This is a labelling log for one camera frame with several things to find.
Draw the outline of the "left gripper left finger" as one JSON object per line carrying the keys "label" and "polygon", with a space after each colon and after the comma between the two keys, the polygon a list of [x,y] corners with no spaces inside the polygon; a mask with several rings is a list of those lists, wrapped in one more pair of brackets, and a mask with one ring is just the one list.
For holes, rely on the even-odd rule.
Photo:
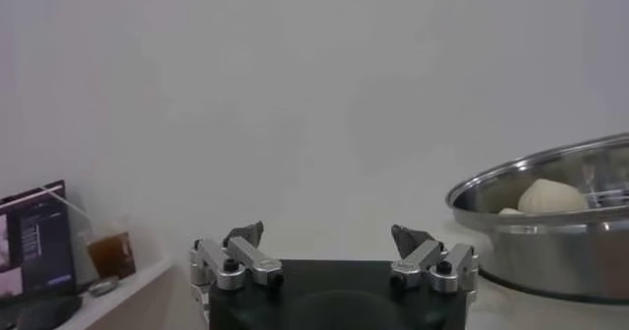
{"label": "left gripper left finger", "polygon": [[190,250],[191,284],[208,289],[238,291],[247,275],[269,289],[281,287],[283,266],[279,259],[259,250],[264,226],[261,221],[232,229],[220,242],[206,238],[194,241]]}

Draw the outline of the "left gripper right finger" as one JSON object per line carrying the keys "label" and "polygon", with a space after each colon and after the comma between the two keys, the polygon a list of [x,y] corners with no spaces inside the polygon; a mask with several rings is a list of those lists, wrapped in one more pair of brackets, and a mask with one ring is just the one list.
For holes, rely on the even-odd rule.
{"label": "left gripper right finger", "polygon": [[447,248],[429,233],[400,225],[391,227],[401,256],[391,263],[391,285],[402,291],[426,283],[441,294],[474,294],[478,287],[479,255],[466,244]]}

